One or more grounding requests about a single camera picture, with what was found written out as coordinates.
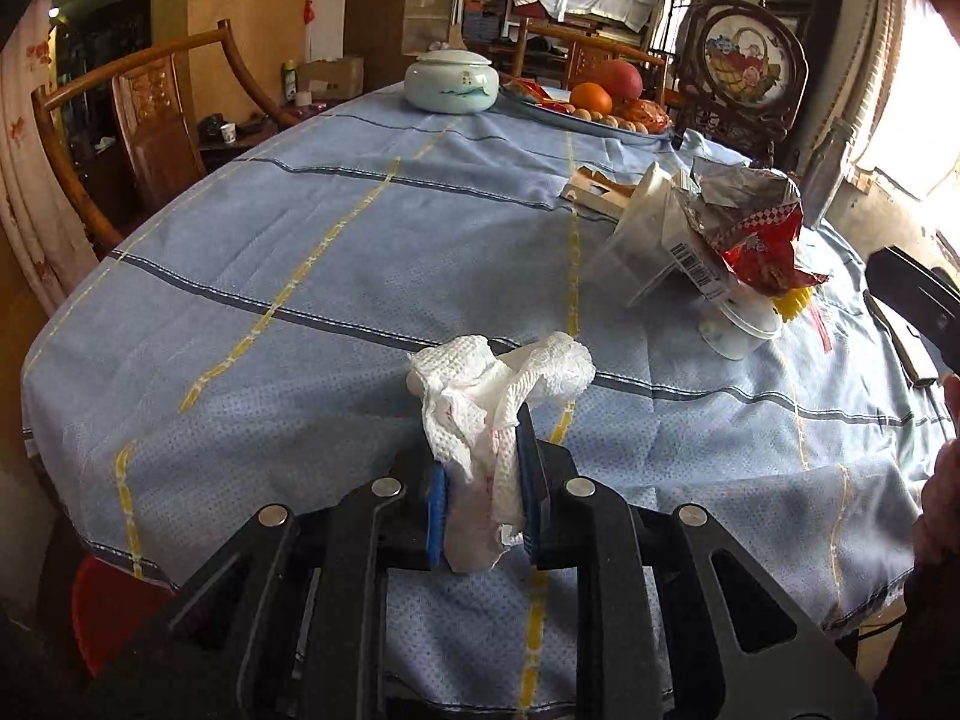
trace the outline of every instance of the orange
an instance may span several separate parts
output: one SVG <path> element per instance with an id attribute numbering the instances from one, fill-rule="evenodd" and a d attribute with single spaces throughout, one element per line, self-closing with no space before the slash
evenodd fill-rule
<path id="1" fill-rule="evenodd" d="M 596 111 L 608 116 L 613 111 L 613 100 L 606 90 L 598 83 L 578 83 L 570 92 L 570 104 L 578 108 Z"/>

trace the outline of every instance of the crumpled tissue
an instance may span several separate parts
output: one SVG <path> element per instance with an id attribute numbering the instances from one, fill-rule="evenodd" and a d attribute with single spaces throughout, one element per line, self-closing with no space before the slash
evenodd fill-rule
<path id="1" fill-rule="evenodd" d="M 566 333 L 499 357 L 483 336 L 410 356 L 407 388 L 424 401 L 424 432 L 450 480 L 443 552 L 454 571 L 493 568 L 520 542 L 520 406 L 563 405 L 587 389 L 595 373 L 587 348 Z"/>

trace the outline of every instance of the silver screw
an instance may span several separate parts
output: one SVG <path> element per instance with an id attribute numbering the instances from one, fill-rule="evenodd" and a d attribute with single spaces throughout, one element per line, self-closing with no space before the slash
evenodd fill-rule
<path id="1" fill-rule="evenodd" d="M 577 498 L 589 498 L 597 492 L 597 488 L 591 480 L 575 476 L 566 483 L 566 491 Z"/>
<path id="2" fill-rule="evenodd" d="M 680 509 L 680 522 L 689 525 L 691 528 L 699 528 L 707 524 L 707 513 L 699 506 L 687 504 Z"/>
<path id="3" fill-rule="evenodd" d="M 272 503 L 270 506 L 263 507 L 263 509 L 256 514 L 256 518 L 260 520 L 261 525 L 266 525 L 268 528 L 275 528 L 277 525 L 282 525 L 287 521 L 287 509 L 278 503 Z"/>
<path id="4" fill-rule="evenodd" d="M 381 476 L 375 480 L 370 489 L 378 498 L 392 498 L 400 492 L 403 485 L 392 476 Z"/>

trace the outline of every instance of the plastic cup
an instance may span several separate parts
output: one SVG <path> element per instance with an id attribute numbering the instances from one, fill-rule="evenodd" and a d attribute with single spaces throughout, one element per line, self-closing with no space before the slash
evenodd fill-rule
<path id="1" fill-rule="evenodd" d="M 710 348 L 728 360 L 743 360 L 784 331 L 784 320 L 770 298 L 736 282 L 728 293 L 709 300 L 697 328 Z"/>

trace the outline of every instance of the red plastic stool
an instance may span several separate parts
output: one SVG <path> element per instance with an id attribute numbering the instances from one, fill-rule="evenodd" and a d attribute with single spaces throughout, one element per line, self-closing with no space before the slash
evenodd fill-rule
<path id="1" fill-rule="evenodd" d="M 166 587 L 87 555 L 73 580 L 70 616 L 83 662 L 94 677 L 140 627 L 174 597 Z"/>

